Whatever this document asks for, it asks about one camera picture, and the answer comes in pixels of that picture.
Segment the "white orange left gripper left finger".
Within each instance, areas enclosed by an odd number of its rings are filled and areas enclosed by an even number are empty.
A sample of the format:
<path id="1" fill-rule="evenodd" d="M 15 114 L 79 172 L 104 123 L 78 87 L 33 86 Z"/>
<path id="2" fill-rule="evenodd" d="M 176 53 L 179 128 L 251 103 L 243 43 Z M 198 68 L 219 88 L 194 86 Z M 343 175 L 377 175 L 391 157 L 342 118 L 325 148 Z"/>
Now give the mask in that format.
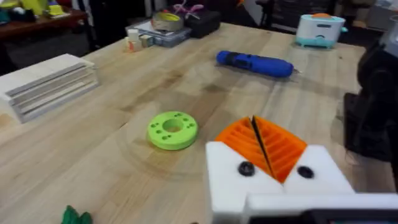
<path id="1" fill-rule="evenodd" d="M 205 144 L 206 222 L 239 223 L 250 194 L 281 194 L 248 117 L 239 119 Z"/>

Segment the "white orange left gripper right finger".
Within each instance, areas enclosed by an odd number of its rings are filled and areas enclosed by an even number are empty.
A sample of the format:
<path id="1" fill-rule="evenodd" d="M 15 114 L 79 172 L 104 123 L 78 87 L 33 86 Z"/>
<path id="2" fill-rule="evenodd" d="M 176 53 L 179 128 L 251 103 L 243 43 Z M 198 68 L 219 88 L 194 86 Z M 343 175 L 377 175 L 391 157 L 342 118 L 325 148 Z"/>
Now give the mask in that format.
<path id="1" fill-rule="evenodd" d="M 291 132 L 258 116 L 252 117 L 252 127 L 265 158 L 265 172 L 287 193 L 354 193 L 324 146 L 307 144 Z"/>

